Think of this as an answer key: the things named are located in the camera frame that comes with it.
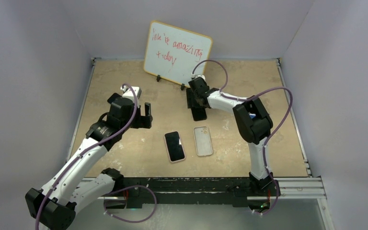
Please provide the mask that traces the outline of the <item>beige phone case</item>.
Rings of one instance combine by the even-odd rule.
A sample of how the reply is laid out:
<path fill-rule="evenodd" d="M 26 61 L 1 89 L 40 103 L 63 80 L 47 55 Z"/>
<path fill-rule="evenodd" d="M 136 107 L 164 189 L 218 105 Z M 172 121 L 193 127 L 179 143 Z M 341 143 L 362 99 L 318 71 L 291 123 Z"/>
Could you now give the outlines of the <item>beige phone case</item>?
<path fill-rule="evenodd" d="M 197 156 L 206 157 L 213 154 L 210 131 L 207 126 L 195 127 L 194 139 Z"/>

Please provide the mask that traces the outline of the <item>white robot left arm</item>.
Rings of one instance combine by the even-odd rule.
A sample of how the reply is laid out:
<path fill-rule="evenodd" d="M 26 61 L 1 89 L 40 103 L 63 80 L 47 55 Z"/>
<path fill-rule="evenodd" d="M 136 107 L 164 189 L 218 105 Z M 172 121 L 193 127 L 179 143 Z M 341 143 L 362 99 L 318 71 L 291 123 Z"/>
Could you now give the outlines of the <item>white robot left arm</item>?
<path fill-rule="evenodd" d="M 99 176 L 80 186 L 86 173 L 122 139 L 130 128 L 151 128 L 151 104 L 145 103 L 141 114 L 138 97 L 114 94 L 108 100 L 110 110 L 93 123 L 77 151 L 60 171 L 40 189 L 31 188 L 25 200 L 37 230 L 66 230 L 76 215 L 103 195 L 118 196 L 140 188 L 126 186 L 119 170 L 104 169 Z"/>

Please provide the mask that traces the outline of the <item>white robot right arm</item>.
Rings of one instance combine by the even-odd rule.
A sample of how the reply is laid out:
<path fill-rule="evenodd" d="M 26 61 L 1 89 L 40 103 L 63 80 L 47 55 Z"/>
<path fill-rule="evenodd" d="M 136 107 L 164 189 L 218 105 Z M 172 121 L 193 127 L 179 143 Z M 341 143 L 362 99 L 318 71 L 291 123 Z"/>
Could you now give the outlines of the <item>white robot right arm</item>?
<path fill-rule="evenodd" d="M 273 121 L 259 98 L 248 101 L 220 92 L 207 85 L 203 75 L 196 75 L 186 89 L 187 108 L 194 121 L 207 119 L 206 109 L 218 109 L 234 116 L 240 136 L 248 143 L 251 157 L 250 189 L 256 195 L 268 190 L 272 182 L 271 170 L 264 160 L 264 142 L 271 134 Z"/>

